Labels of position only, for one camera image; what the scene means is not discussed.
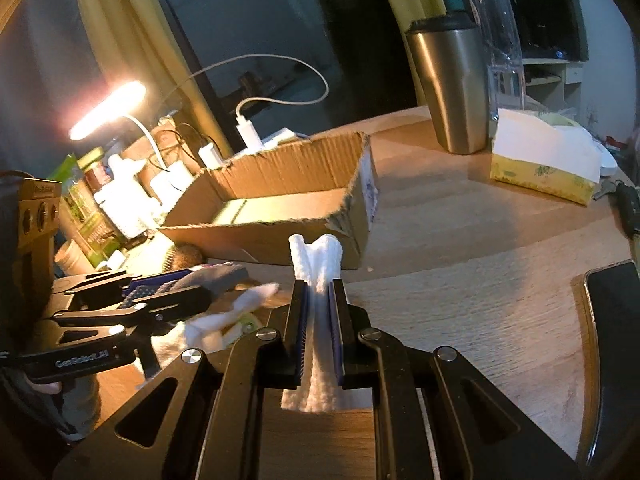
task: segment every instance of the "table surface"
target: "table surface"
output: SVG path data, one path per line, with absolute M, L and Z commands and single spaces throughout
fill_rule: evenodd
M 408 346 L 456 347 L 575 457 L 590 433 L 585 398 L 593 399 L 582 280 L 630 258 L 610 201 L 584 207 L 490 181 L 490 153 L 444 152 L 424 108 L 347 128 L 374 134 L 380 188 L 362 267 L 343 272 L 350 302 Z M 280 282 L 286 298 L 290 268 L 248 267 L 255 279 Z M 100 383 L 108 416 L 140 376 L 125 367 Z M 268 394 L 260 471 L 265 479 L 374 478 L 371 410 L 284 412 Z

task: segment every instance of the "white wall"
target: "white wall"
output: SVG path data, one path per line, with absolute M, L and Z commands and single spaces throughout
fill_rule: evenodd
M 597 123 L 599 137 L 626 140 L 636 117 L 636 62 L 632 33 L 613 0 L 580 0 L 589 44 L 578 120 Z

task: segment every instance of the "white towel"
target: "white towel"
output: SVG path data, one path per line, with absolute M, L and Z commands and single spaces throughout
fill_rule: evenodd
M 310 295 L 302 384 L 284 390 L 281 406 L 309 413 L 371 406 L 369 392 L 343 390 L 335 377 L 327 291 L 331 280 L 340 278 L 340 242 L 323 235 L 305 245 L 301 235 L 293 235 L 289 245 L 296 279 L 306 281 Z

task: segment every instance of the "open cardboard box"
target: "open cardboard box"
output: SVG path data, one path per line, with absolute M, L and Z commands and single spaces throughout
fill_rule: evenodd
M 369 137 L 320 134 L 202 170 L 160 231 L 210 258 L 276 265 L 290 265 L 292 234 L 332 234 L 357 269 L 377 193 Z

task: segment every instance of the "plastic water bottle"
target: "plastic water bottle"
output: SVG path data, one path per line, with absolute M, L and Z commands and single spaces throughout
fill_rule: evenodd
M 522 49 L 510 0 L 470 0 L 480 27 L 489 75 L 492 120 L 498 108 L 524 110 L 526 87 Z

